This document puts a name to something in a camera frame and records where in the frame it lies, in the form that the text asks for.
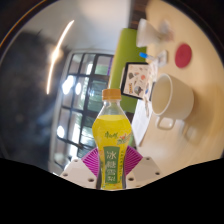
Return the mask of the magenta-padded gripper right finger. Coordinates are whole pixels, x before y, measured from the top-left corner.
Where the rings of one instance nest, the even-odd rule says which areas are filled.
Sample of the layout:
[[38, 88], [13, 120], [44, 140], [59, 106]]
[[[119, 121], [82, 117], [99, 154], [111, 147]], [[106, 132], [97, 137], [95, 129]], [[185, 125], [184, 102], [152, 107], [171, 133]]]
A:
[[161, 176], [161, 171], [151, 157], [143, 157], [128, 147], [124, 159], [124, 176], [127, 189], [145, 186]]

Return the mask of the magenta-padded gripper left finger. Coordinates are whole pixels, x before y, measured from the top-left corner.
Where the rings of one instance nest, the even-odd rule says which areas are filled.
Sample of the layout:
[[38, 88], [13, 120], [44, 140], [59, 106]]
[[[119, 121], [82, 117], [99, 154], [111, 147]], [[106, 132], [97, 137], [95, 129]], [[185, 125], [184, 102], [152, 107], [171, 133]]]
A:
[[84, 188], [95, 189], [100, 173], [98, 149], [94, 148], [81, 159], [74, 159], [61, 177]]

